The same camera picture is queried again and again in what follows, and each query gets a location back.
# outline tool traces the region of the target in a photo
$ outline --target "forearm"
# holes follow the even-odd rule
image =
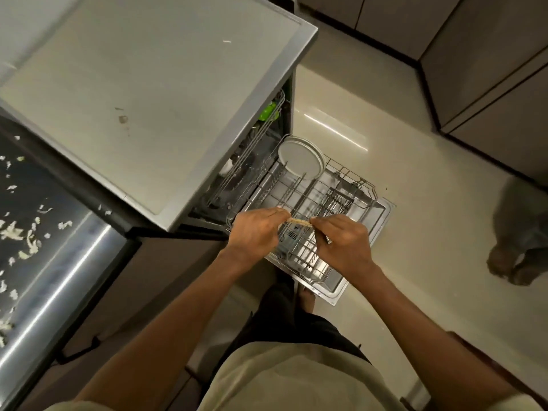
[[[443,409],[484,410],[517,391],[425,316],[384,274],[356,283]]]
[[[97,402],[115,411],[157,409],[212,314],[245,268],[222,251],[188,289],[99,370],[76,400]]]

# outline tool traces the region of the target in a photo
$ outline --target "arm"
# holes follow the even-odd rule
[[[484,410],[518,393],[393,285],[371,258],[365,226],[343,215],[310,223],[319,257],[367,298],[442,409]]]
[[[277,246],[277,228],[287,218],[277,207],[239,214],[228,245],[209,268],[113,356],[75,401],[115,411],[157,409],[232,284]]]

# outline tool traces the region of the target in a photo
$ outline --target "beige floor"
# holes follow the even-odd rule
[[[432,319],[548,396],[548,276],[515,287],[488,273],[494,224],[548,196],[432,133],[415,72],[320,27],[297,73],[294,133],[376,185],[397,207],[373,247],[387,276]],[[396,395],[416,380],[367,301],[349,287],[315,309],[383,373]]]

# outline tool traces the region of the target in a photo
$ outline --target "beige shirt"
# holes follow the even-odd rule
[[[199,411],[405,411],[371,364],[313,344],[254,342],[221,366]],[[65,402],[48,411],[110,411],[91,402]],[[490,411],[541,411],[527,395]]]

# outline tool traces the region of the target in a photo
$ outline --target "person's left hand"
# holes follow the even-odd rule
[[[290,213],[281,207],[240,212],[236,216],[225,251],[250,269],[278,245],[278,226]]]

